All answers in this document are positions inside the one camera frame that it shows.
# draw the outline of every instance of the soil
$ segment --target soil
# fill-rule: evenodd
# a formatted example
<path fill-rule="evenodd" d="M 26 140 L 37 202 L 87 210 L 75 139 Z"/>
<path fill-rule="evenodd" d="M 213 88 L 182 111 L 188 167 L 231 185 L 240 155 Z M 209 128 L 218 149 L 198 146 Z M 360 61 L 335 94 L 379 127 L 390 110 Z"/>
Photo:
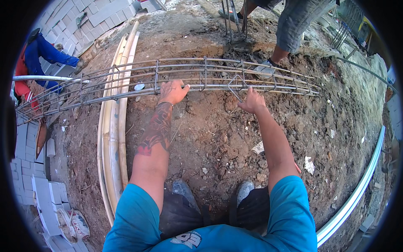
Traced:
<path fill-rule="evenodd" d="M 227 44 L 228 37 L 224 36 L 225 28 L 218 24 L 219 20 L 206 15 L 195 1 L 174 6 L 175 10 L 139 18 L 141 35 L 135 61 L 207 56 L 261 63 L 272 53 L 262 49 L 262 45 L 267 45 L 273 38 L 275 41 L 275 18 L 272 21 L 250 19 L 248 29 L 254 35 L 233 49 Z M 175 20 L 179 18 L 182 27 L 177 27 Z M 163 27 L 160 20 L 165 20 Z M 83 72 L 110 66 L 121 36 L 131 29 L 133 23 L 131 20 L 111 32 L 104 42 L 99 42 L 97 55 Z M 335 59 L 296 54 L 283 60 L 281 67 L 316 77 L 316 84 L 322 87 L 319 97 L 263 94 L 272 116 L 287 136 L 296 164 L 302 170 L 300 176 L 318 230 L 344 204 L 359 182 L 378 139 L 378 121 L 382 122 L 382 115 L 369 112 L 368 107 L 372 105 L 362 100 L 357 91 L 359 87 L 346 83 Z M 240 92 L 239 96 L 243 98 L 245 93 Z M 157 100 L 158 97 L 153 95 L 142 96 L 138 102 L 134 98 L 128 100 L 126 148 L 129 177 L 137 142 Z M 91 237 L 87 244 L 95 251 L 102 250 L 110 230 L 96 163 L 99 111 L 100 104 L 93 104 L 80 108 L 77 119 L 72 111 L 50 119 L 54 121 L 50 131 L 57 143 L 56 156 L 50 159 L 52 180 L 66 183 L 71 206 L 85 215 L 90 226 Z M 379 120 L 373 120 L 376 116 L 380 117 Z M 62 126 L 67 126 L 65 132 L 62 132 Z M 332 130 L 335 131 L 334 138 L 331 137 Z M 365 131 L 375 133 L 368 134 L 367 141 L 362 144 Z M 237 108 L 237 99 L 232 93 L 189 93 L 173 110 L 166 184 L 169 187 L 175 179 L 184 179 L 199 206 L 210 205 L 211 218 L 219 218 L 243 180 L 253 181 L 256 187 L 267 185 L 265 155 L 251 151 L 260 141 L 256 117 Z M 315 164 L 313 175 L 304 169 L 305 156 L 312 157 Z M 364 211 L 362 205 L 363 200 L 357 207 L 362 210 L 354 211 L 350 217 L 354 220 L 355 230 Z M 344 250 L 340 244 L 347 244 L 349 238 L 346 235 L 342 240 L 329 240 L 327 243 L 330 244 L 325 244 L 328 247 L 321 247 L 321 250 Z"/>

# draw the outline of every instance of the arm tattoo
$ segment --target arm tattoo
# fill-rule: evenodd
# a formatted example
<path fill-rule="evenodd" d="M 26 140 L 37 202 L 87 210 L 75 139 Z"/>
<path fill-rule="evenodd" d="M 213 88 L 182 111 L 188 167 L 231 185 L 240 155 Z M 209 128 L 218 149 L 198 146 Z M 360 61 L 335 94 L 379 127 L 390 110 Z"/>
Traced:
<path fill-rule="evenodd" d="M 172 106 L 169 103 L 162 103 L 156 108 L 147 129 L 141 137 L 135 155 L 151 156 L 151 148 L 158 143 L 161 143 L 164 150 L 169 152 L 171 108 Z"/>

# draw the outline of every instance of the rebar cage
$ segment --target rebar cage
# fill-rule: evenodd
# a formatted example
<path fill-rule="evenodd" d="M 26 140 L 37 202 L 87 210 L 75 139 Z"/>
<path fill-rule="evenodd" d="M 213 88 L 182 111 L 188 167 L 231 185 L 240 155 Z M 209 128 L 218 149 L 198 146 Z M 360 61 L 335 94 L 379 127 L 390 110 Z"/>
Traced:
<path fill-rule="evenodd" d="M 131 69 L 119 71 L 122 67 L 132 66 Z M 257 66 L 264 66 L 275 70 L 274 74 L 254 71 Z M 118 73 L 131 71 L 131 76 L 114 79 Z M 190 85 L 190 91 L 245 91 L 253 87 L 261 92 L 275 92 L 284 94 L 298 94 L 303 96 L 318 96 L 320 87 L 314 84 L 315 78 L 290 70 L 266 66 L 242 60 L 216 58 L 167 58 L 146 60 L 130 64 L 112 66 L 100 70 L 81 74 L 80 78 L 63 78 L 53 76 L 16 76 L 14 80 L 52 79 L 64 80 L 58 86 L 62 92 L 44 90 L 34 96 L 30 102 L 25 102 L 16 108 L 19 121 L 24 123 L 60 111 L 67 111 L 82 105 L 117 100 L 124 97 L 156 95 L 159 93 L 162 82 L 174 79 L 183 80 Z M 131 79 L 130 84 L 105 88 L 106 83 Z M 134 90 L 137 84 L 144 84 L 144 89 Z M 129 86 L 129 91 L 121 93 L 121 88 Z M 103 97 L 104 90 L 118 88 L 117 94 Z M 36 100 L 39 105 L 32 107 Z"/>

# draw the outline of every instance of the person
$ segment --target person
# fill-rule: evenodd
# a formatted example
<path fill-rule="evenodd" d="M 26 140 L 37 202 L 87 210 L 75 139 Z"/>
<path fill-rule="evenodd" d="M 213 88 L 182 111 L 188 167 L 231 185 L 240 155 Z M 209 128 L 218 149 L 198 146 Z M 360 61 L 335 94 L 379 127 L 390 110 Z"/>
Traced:
<path fill-rule="evenodd" d="M 201 215 L 200 210 L 184 181 L 175 181 L 172 193 L 166 192 L 172 109 L 190 89 L 189 85 L 182 86 L 181 80 L 161 85 L 159 102 L 137 145 L 132 175 L 118 202 L 103 251 L 316 251 L 315 222 L 287 138 L 270 115 L 263 96 L 251 87 L 246 101 L 238 107 L 258 119 L 269 170 L 268 186 L 250 188 L 239 207 L 251 194 L 250 201 L 258 204 L 254 192 L 265 190 L 270 195 L 270 217 L 263 223 L 266 234 L 226 224 L 203 225 L 208 218 L 205 214 L 198 220 L 194 217 Z M 171 195 L 169 202 L 165 195 Z M 188 227 L 199 228 L 163 237 L 167 229 L 181 226 L 177 217 Z"/>
<path fill-rule="evenodd" d="M 45 75 L 42 70 L 41 63 L 39 62 L 39 57 L 44 58 L 51 64 L 62 63 L 72 67 L 76 67 L 79 63 L 79 58 L 69 56 L 57 50 L 53 44 L 46 41 L 42 33 L 39 32 L 39 28 L 33 30 L 28 36 L 28 40 L 24 45 L 20 56 L 18 57 L 17 64 L 15 67 L 15 76 L 22 75 Z M 62 88 L 57 88 L 56 81 L 44 81 L 35 80 L 35 82 L 45 89 L 51 89 L 51 91 L 58 90 L 62 92 Z M 31 102 L 31 107 L 34 110 L 39 108 L 39 104 L 34 97 L 31 89 L 28 87 L 26 81 L 15 81 L 14 92 L 17 100 L 21 102 L 21 96 L 24 96 L 25 100 Z"/>
<path fill-rule="evenodd" d="M 246 15 L 249 16 L 256 7 L 266 10 L 273 10 L 274 7 L 284 0 L 247 0 Z M 278 19 L 277 43 L 273 55 L 264 61 L 263 65 L 279 67 L 280 61 L 290 53 L 296 53 L 300 44 L 302 33 L 309 24 L 316 18 L 324 14 L 326 7 L 333 0 L 287 0 L 283 12 Z M 245 7 L 242 6 L 240 12 L 236 13 L 239 22 L 242 23 Z M 228 14 L 222 9 L 218 11 L 220 16 L 228 18 Z M 235 22 L 234 13 L 230 12 L 230 19 Z M 255 71 L 267 74 L 274 74 L 275 70 L 270 67 L 258 66 Z M 269 78 L 270 75 L 260 75 L 262 78 Z"/>

